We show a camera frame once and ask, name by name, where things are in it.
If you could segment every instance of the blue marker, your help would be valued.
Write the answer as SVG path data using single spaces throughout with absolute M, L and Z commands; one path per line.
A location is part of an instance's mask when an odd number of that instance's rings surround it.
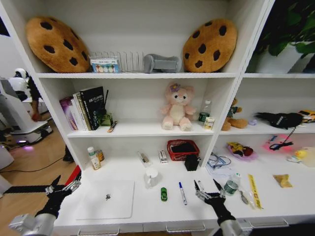
M 179 189 L 180 189 L 181 194 L 182 194 L 183 203 L 184 203 L 184 205 L 187 205 L 187 200 L 186 200 L 185 193 L 184 193 L 184 190 L 183 190 L 183 187 L 182 187 L 182 183 L 180 183 L 180 182 L 179 182 Z

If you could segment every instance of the white bottle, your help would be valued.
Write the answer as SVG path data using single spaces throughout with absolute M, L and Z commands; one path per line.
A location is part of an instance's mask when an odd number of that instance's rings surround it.
M 88 147 L 88 153 L 89 153 L 89 158 L 92 161 L 94 170 L 98 170 L 99 168 L 101 168 L 101 164 L 95 153 L 94 147 Z
M 200 125 L 202 126 L 204 125 L 206 118 L 210 116 L 210 112 L 211 112 L 211 101 L 205 100 L 205 104 L 199 113 L 198 122 Z

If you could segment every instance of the red basket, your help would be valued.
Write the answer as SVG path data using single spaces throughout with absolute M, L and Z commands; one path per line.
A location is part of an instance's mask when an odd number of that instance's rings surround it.
M 190 143 L 193 145 L 196 151 L 193 152 L 173 152 L 171 147 L 176 147 L 178 145 Z M 184 140 L 184 139 L 177 139 L 177 140 L 170 140 L 167 142 L 167 151 L 169 156 L 171 157 L 172 161 L 185 161 L 186 156 L 195 154 L 196 156 L 199 155 L 199 148 L 192 140 Z

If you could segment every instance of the white cup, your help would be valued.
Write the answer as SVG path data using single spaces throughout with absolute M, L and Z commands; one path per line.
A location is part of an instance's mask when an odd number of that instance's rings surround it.
M 148 168 L 144 175 L 144 181 L 147 188 L 152 188 L 158 183 L 158 171 L 154 168 Z

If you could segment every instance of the drawer handle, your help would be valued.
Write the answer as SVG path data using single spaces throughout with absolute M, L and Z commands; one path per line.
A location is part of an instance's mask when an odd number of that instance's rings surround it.
M 77 236 L 117 236 L 120 232 L 120 228 L 118 228 L 118 231 L 117 233 L 108 233 L 108 234 L 103 234 L 103 233 L 100 233 L 100 234 L 84 234 L 84 235 L 81 235 L 81 229 L 79 229 L 79 232 L 77 234 Z
M 267 229 L 267 228 L 285 228 L 285 227 L 289 227 L 289 223 L 287 223 L 286 220 L 283 219 L 282 224 L 272 224 L 272 223 L 268 223 L 268 224 L 252 224 L 250 221 L 248 221 L 248 223 L 252 226 L 253 229 Z
M 176 234 L 176 233 L 190 233 L 190 232 L 199 232 L 199 231 L 206 231 L 206 226 L 204 223 L 202 223 L 203 225 L 203 228 L 202 229 L 196 229 L 196 230 L 169 230 L 167 228 L 167 225 L 166 225 L 166 231 L 169 233 L 169 234 Z

